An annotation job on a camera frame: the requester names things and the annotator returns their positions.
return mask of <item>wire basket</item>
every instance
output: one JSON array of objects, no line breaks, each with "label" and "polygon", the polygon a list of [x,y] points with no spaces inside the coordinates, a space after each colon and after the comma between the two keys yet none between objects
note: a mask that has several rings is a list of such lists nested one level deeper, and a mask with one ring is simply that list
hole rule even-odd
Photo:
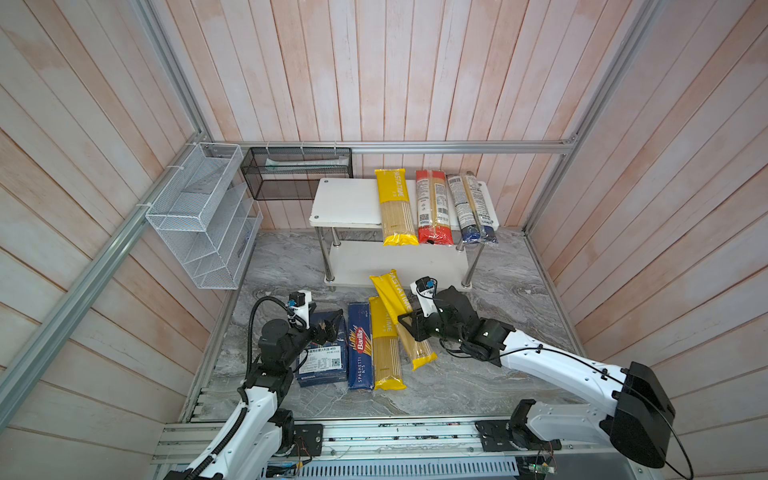
[{"label": "wire basket", "polygon": [[245,153],[241,170],[256,200],[312,200],[321,178],[353,178],[352,151],[252,147]]},{"label": "wire basket", "polygon": [[242,275],[238,268],[250,252],[250,235],[257,231],[263,218],[261,211],[256,218],[248,217],[252,205],[247,185],[242,183],[226,191],[205,231],[157,231],[195,286],[237,288]]},{"label": "wire basket", "polygon": [[204,232],[242,161],[240,145],[196,145],[147,212],[152,227]]}]

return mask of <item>barilla spaghetti box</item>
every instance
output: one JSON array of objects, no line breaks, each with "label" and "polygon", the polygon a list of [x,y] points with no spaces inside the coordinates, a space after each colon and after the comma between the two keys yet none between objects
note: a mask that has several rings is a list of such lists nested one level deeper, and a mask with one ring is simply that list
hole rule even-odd
[{"label": "barilla spaghetti box", "polygon": [[[336,312],[321,312],[310,315],[310,325],[317,325],[335,315]],[[304,362],[296,374],[299,386],[322,385],[323,383],[343,382],[347,377],[346,363],[346,322],[344,315],[339,321],[339,334],[335,342],[325,345],[310,343],[306,354],[299,355],[296,366]]]},{"label": "barilla spaghetti box", "polygon": [[368,302],[349,304],[349,389],[373,390],[373,342]]}]

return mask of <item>white wire basket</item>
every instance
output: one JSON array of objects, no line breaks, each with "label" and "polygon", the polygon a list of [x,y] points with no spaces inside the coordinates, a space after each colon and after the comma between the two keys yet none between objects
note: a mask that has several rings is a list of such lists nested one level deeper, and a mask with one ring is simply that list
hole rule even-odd
[{"label": "white wire basket", "polygon": [[196,145],[147,212],[152,227],[204,232],[241,163],[240,145]]},{"label": "white wire basket", "polygon": [[224,193],[205,231],[157,231],[198,288],[237,288],[243,258],[263,219],[261,211],[248,217],[252,205],[243,182]]}]

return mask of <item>marble floor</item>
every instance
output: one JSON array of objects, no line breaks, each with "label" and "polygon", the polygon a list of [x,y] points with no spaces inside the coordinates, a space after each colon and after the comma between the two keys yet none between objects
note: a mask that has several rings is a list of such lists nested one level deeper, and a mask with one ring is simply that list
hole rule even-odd
[{"label": "marble floor", "polygon": [[[341,232],[342,241],[360,232]],[[377,232],[368,232],[374,240]],[[511,323],[532,336],[574,351],[564,324],[538,274],[521,234],[501,229],[499,245],[486,247],[468,293],[480,316]],[[468,247],[470,258],[474,247]],[[245,374],[246,331],[250,309],[257,298],[274,295],[286,299],[298,289],[312,290],[317,311],[343,308],[376,295],[373,288],[343,288],[323,284],[323,259],[313,230],[259,232],[253,259],[246,273],[230,325],[210,381],[200,396],[195,421],[224,420],[237,404],[238,387]],[[269,319],[284,318],[272,303],[259,308],[254,328]],[[434,415],[510,415],[521,399],[578,402],[578,398],[544,380],[519,371],[500,369],[473,359],[457,359],[430,339],[438,359],[411,372],[401,350],[402,391],[348,391],[346,383],[301,388],[294,380],[282,407],[298,419]]]}]

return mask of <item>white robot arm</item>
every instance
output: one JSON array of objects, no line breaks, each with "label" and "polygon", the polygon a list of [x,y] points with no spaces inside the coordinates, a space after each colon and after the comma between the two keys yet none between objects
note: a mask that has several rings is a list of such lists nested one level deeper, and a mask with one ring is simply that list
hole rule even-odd
[{"label": "white robot arm", "polygon": [[[549,405],[523,400],[501,427],[497,421],[476,422],[484,448],[537,450],[559,440],[583,441],[612,445],[642,465],[664,466],[675,412],[646,366],[633,363],[622,369],[595,362],[508,323],[479,318],[466,296],[453,287],[436,292],[429,277],[417,280],[411,289],[421,308],[398,320],[415,340],[435,336],[457,342],[462,353],[477,360],[537,376],[587,402]],[[262,329],[260,359],[248,369],[239,390],[243,401],[189,469],[170,472],[166,480],[257,478],[274,454],[293,447],[293,417],[278,409],[293,380],[290,366],[310,341],[335,339],[338,328],[338,317],[310,327],[311,293],[296,294],[283,305],[289,322],[271,320]],[[261,302],[254,305],[252,321]]]}]

